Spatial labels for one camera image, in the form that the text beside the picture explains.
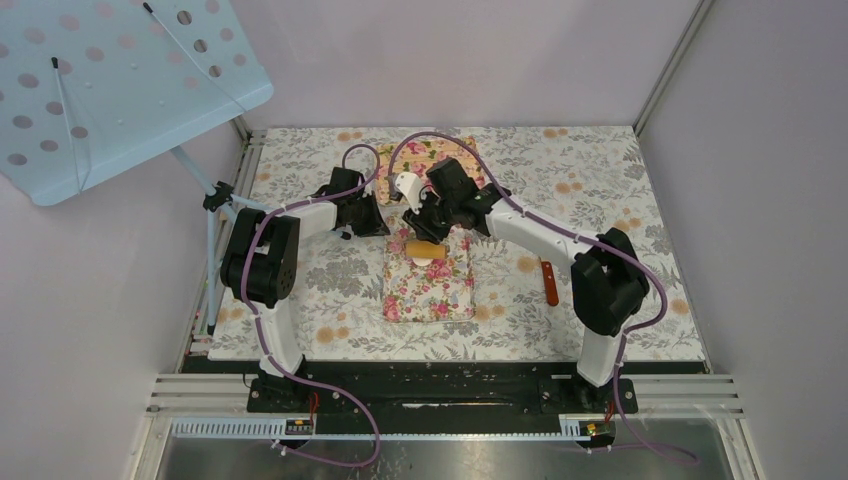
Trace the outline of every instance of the white wall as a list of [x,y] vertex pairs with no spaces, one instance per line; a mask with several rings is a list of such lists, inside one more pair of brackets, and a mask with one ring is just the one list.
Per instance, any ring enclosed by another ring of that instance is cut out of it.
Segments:
[[233,3],[262,128],[633,124],[698,1]]
[[844,478],[848,3],[716,2],[643,138],[770,479]]
[[[186,147],[213,179],[238,149],[229,125]],[[0,176],[0,478],[123,473],[187,327],[202,200],[170,154],[46,208]]]

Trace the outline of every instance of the gray leaf pattern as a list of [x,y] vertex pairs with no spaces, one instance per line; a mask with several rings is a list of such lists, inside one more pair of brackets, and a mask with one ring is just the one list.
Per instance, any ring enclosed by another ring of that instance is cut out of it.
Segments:
[[[354,143],[397,142],[427,128],[281,128],[268,131],[251,198],[271,206],[314,193]],[[570,225],[627,231],[639,258],[673,300],[668,316],[631,334],[630,360],[701,360],[671,241],[629,127],[441,128],[473,136],[498,180],[526,205]],[[348,159],[369,175],[366,151]],[[471,267],[477,314],[467,322],[390,324],[383,318],[382,238],[319,234],[301,242],[291,294],[297,341],[310,358],[347,360],[574,360],[583,326],[574,315],[567,271],[557,271],[561,303],[545,303],[538,257],[514,244],[474,234]],[[633,322],[651,318],[659,298],[645,300]],[[247,309],[227,290],[209,357],[259,358]]]

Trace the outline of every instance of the blue metal stand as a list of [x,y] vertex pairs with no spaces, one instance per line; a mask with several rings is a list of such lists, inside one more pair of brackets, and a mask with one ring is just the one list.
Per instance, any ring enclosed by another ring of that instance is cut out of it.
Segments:
[[[212,186],[212,182],[206,178],[200,168],[198,168],[197,164],[194,163],[194,160],[188,156],[188,154],[183,150],[182,147],[174,147],[171,149],[171,153],[177,158],[177,160],[185,167],[186,170],[191,173],[197,183],[203,187],[203,191],[206,192],[206,195],[214,195],[215,187]],[[255,202],[248,198],[240,197],[238,195],[232,195],[233,202],[240,203],[250,208],[256,208],[259,210],[269,211],[272,210],[271,207]],[[235,224],[236,221],[236,212],[233,209],[233,206],[229,203],[221,206],[221,210],[223,210],[224,214],[227,216],[227,220]],[[218,305],[218,298],[215,294],[216,285],[218,283],[217,278],[217,270],[219,266],[219,261],[216,255],[215,249],[215,227],[217,222],[215,221],[215,212],[206,211],[206,332],[209,335],[213,335],[215,333],[215,325],[218,323],[218,309],[216,308]]]

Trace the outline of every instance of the yellow object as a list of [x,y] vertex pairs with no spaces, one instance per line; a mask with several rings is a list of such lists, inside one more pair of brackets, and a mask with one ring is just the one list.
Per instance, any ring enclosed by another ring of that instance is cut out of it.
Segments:
[[406,242],[406,256],[444,260],[448,256],[448,247],[446,245],[433,245],[421,240],[410,240]]

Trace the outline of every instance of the pink floral cloth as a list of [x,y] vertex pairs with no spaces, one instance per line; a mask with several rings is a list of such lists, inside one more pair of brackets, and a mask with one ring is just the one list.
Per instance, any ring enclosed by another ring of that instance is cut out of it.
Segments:
[[386,224],[393,231],[386,239],[383,280],[383,315],[392,323],[469,320],[474,316],[474,275],[469,247],[471,234],[454,227],[445,239],[448,255],[420,267],[406,256],[406,242],[415,232],[393,209]]
[[[469,136],[462,140],[471,148],[477,149],[474,137]],[[389,180],[387,178],[389,160],[392,158],[395,147],[397,147],[397,144],[392,143],[381,145],[378,149],[380,152],[380,171],[377,173],[377,202],[380,205],[397,205],[397,202],[389,200]],[[465,173],[474,179],[478,187],[483,188],[486,181],[483,177],[483,169],[477,163],[477,160],[459,145],[441,138],[422,138],[407,143],[406,147],[398,154],[392,173],[412,172],[421,177],[426,186],[430,184],[426,175],[427,170],[448,157],[457,159],[462,168],[465,169]]]

